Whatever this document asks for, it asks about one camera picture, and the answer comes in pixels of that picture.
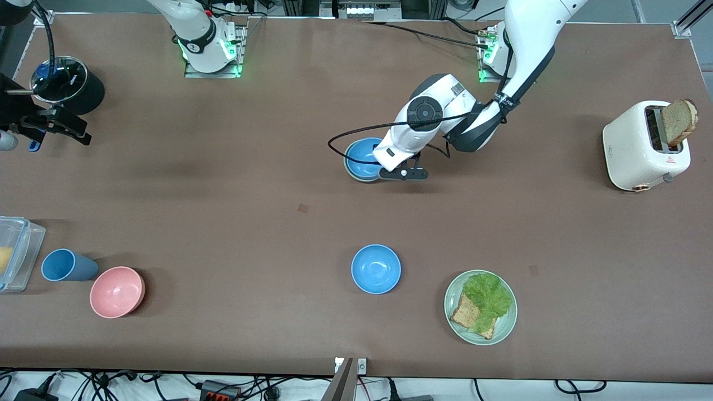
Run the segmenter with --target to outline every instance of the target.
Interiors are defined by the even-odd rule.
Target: lettuce
[[[481,310],[476,323],[468,329],[470,333],[490,330],[493,319],[505,315],[513,302],[500,278],[491,273],[470,277],[463,285],[463,292]]]

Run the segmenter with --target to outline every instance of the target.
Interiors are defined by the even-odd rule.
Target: bread slice
[[[478,309],[476,304],[474,304],[470,298],[466,297],[465,293],[461,293],[461,299],[458,300],[458,307],[453,311],[451,320],[465,328],[470,328],[476,324],[476,320],[480,314],[481,310]],[[493,325],[490,330],[478,334],[482,335],[486,340],[491,340],[493,338],[493,332],[495,332],[496,320],[497,318],[493,319]]]
[[[661,110],[664,121],[666,142],[675,147],[696,130],[698,126],[698,109],[693,101],[679,99]]]

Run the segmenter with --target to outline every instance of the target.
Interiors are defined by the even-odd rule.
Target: blue bowl
[[[365,293],[387,293],[401,278],[401,261],[388,246],[367,245],[354,255],[352,278]]]
[[[376,161],[373,153],[374,146],[379,145],[380,143],[381,139],[379,138],[359,139],[349,145],[344,154],[350,158],[360,161]],[[381,165],[357,163],[344,158],[344,168],[355,180],[361,181],[362,183],[370,183],[379,179],[379,170],[381,170]]]

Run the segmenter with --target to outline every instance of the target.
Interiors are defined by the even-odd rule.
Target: clear food container
[[[0,216],[0,293],[25,290],[44,234],[26,218]]]

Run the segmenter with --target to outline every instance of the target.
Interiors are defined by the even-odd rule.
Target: red cable
[[[366,399],[368,401],[371,401],[371,397],[369,396],[369,391],[366,389],[366,385],[364,384],[364,381],[361,379],[361,377],[359,378],[359,382],[361,383],[361,388],[364,389],[364,394],[366,394]]]

